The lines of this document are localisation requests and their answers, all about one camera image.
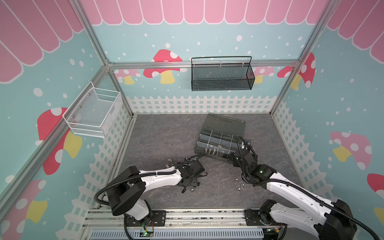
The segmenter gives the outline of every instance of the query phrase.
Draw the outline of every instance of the mesh basket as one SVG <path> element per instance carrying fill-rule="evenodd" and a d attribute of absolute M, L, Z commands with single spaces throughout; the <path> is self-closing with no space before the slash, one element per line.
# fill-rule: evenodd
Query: mesh basket
<path fill-rule="evenodd" d="M 89 84 L 90 89 L 68 108 L 63 118 L 74 134 L 105 137 L 122 106 L 121 94 Z"/>
<path fill-rule="evenodd" d="M 203 61 L 207 58 L 231 60 Z M 255 81 L 251 59 L 248 56 L 192 58 L 192 91 L 251 90 Z"/>

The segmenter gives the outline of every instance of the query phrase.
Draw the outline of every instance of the black wire basket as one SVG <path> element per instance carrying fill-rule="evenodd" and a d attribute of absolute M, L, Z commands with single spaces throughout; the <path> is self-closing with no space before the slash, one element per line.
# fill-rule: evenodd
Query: black wire basket
<path fill-rule="evenodd" d="M 192 91 L 251 90 L 255 81 L 251 59 L 250 56 L 192 58 Z"/>

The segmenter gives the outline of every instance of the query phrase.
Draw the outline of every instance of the white picket fence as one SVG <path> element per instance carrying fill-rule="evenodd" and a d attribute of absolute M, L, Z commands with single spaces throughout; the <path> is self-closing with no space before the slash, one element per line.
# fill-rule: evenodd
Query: white picket fence
<path fill-rule="evenodd" d="M 58 240 L 78 238 L 85 216 L 89 209 L 95 206 L 93 201 L 95 193 L 107 184 L 108 173 L 113 167 L 113 160 L 116 158 L 115 155 L 129 119 L 127 110 L 122 107 L 107 136 L 103 139 L 103 145 L 99 145 L 99 153 L 94 155 L 95 162 L 89 165 L 89 174 L 84 175 L 84 185 L 78 187 L 80 194 L 77 199 L 72 200 L 72 212 L 64 215 L 66 224 L 63 229 L 56 232 Z"/>
<path fill-rule="evenodd" d="M 258 96 L 254 98 L 238 98 L 230 96 L 223 98 L 222 96 L 215 98 L 214 96 L 208 98 L 204 96 L 200 98 L 180 98 L 165 97 L 149 99 L 142 97 L 141 99 L 134 97 L 131 99 L 127 97 L 129 106 L 134 113 L 138 114 L 155 114 L 155 113 L 269 113 L 273 104 L 276 101 L 276 96 L 269 98 L 261 98 Z"/>
<path fill-rule="evenodd" d="M 309 151 L 309 143 L 304 142 L 304 135 L 300 135 L 300 128 L 296 127 L 292 115 L 286 103 L 282 102 L 274 119 L 304 188 L 324 198 L 336 200 L 332 193 L 333 185 L 326 183 L 327 174 L 320 172 L 320 162 L 314 160 L 315 153 Z"/>

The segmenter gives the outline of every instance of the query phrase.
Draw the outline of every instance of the white wire basket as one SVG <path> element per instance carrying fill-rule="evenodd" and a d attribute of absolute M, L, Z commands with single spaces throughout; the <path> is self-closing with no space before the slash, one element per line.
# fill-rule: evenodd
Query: white wire basket
<path fill-rule="evenodd" d="M 63 118 L 74 134 L 105 137 L 122 106 L 121 93 L 90 82 Z"/>

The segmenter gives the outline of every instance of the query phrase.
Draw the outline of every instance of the gray marble floor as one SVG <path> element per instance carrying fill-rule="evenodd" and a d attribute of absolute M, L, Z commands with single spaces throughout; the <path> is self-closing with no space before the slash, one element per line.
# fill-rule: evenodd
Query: gray marble floor
<path fill-rule="evenodd" d="M 283 141 L 269 114 L 228 114 L 246 121 L 245 139 L 259 155 L 259 163 L 275 168 L 291 181 L 301 185 L 299 177 L 284 147 Z M 206 114 L 138 115 L 131 139 L 119 172 L 136 165 L 139 170 L 164 169 L 168 158 L 182 161 L 194 155 L 194 147 Z M 202 157 L 200 162 L 208 176 L 199 178 L 201 185 L 191 193 L 182 194 L 182 187 L 165 186 L 142 195 L 150 206 L 159 208 L 216 208 L 260 207 L 265 199 L 276 200 L 283 205 L 294 205 L 279 195 L 247 184 L 240 192 L 236 188 L 241 181 L 238 167 Z"/>

